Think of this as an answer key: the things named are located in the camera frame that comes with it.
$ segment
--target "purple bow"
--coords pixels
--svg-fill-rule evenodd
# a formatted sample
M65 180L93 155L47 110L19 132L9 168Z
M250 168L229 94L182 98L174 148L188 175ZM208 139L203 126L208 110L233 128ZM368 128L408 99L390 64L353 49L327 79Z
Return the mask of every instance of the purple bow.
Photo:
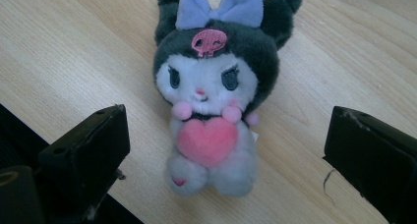
M264 14L263 0L221 0L212 10L208 0L180 0L177 29L204 28L210 19L258 28Z

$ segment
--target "stuffed animal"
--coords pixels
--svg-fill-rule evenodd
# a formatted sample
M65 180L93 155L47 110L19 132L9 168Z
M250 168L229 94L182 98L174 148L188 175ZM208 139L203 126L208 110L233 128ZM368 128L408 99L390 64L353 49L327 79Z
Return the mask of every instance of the stuffed animal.
M302 0L158 0L153 74L172 105L166 178L189 196L207 186L244 196L257 177L250 126L278 76L276 51Z

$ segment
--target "kuromi plush toy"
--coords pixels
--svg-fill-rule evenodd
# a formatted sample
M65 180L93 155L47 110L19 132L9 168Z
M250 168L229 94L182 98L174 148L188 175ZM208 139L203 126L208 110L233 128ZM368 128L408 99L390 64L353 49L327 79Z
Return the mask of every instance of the kuromi plush toy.
M276 51L301 1L221 0L212 9L208 0L158 0L153 73L172 105L166 178L176 193L252 189L257 153L249 127L275 84Z

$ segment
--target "wooden table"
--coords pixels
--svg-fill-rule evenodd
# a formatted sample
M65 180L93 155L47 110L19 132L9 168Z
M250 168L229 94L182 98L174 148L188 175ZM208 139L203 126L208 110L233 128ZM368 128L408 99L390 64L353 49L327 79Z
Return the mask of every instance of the wooden table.
M209 0L212 6L219 0ZM145 223L387 223L322 160L334 105L417 137L417 0L304 0L259 109L246 197L163 181L169 106L152 79L156 0L0 0L0 102L48 142L125 104L132 151L110 193Z

